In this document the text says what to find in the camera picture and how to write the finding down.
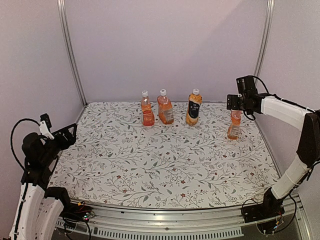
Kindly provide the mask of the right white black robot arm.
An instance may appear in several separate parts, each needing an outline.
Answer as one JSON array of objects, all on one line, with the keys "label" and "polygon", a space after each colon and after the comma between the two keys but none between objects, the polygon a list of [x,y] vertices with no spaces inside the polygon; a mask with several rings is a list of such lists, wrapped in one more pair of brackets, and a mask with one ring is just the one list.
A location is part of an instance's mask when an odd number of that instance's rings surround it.
[{"label": "right white black robot arm", "polygon": [[294,143],[293,158],[280,179],[263,194],[262,203],[243,207],[246,222],[263,220],[284,213],[283,201],[298,188],[320,162],[320,112],[268,93],[240,93],[227,96],[227,109],[246,114],[273,117],[293,127],[292,133],[280,135]]}]

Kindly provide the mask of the black-label orange drink bottle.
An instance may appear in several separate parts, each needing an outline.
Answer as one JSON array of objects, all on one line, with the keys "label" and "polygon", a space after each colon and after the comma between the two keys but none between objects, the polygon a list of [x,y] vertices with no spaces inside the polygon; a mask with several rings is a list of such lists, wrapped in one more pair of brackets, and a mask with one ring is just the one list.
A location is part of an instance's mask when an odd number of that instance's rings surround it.
[{"label": "black-label orange drink bottle", "polygon": [[202,101],[203,99],[200,95],[200,90],[198,88],[194,88],[188,97],[186,123],[189,126],[194,126],[198,122]]}]

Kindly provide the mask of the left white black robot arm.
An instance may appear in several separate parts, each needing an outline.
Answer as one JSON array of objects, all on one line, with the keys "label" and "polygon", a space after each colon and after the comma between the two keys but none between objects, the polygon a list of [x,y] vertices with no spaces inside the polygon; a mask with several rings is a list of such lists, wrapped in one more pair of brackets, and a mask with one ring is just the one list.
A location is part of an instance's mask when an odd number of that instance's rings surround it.
[{"label": "left white black robot arm", "polygon": [[44,120],[39,133],[31,132],[22,140],[25,155],[19,201],[9,233],[10,240],[49,240],[60,216],[70,217],[74,205],[64,187],[50,187],[59,153],[76,142],[77,124],[53,133]]}]

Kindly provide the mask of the wide orange tea bottle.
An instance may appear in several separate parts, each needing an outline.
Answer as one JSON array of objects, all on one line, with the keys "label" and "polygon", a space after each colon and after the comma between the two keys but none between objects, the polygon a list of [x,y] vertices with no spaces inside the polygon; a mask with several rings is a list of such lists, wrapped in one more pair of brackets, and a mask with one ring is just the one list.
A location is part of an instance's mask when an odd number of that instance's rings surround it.
[{"label": "wide orange tea bottle", "polygon": [[241,124],[241,114],[240,110],[232,110],[230,113],[231,123],[227,130],[227,137],[230,140],[237,140],[240,135],[240,124]]}]

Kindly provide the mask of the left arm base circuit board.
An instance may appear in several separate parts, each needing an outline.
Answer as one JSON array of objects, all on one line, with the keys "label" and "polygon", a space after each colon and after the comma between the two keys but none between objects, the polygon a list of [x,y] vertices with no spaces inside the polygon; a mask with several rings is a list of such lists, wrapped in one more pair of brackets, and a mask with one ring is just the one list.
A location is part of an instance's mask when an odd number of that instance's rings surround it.
[{"label": "left arm base circuit board", "polygon": [[60,214],[61,217],[75,222],[89,222],[95,216],[93,208],[85,201],[71,202]]}]

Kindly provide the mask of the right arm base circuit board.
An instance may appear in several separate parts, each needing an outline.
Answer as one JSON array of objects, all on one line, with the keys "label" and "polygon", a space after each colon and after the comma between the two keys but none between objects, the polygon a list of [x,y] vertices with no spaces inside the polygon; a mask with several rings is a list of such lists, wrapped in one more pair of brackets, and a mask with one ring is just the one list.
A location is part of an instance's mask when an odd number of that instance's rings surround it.
[{"label": "right arm base circuit board", "polygon": [[256,224],[256,228],[263,235],[273,235],[283,223],[284,216],[279,212],[273,220]]}]

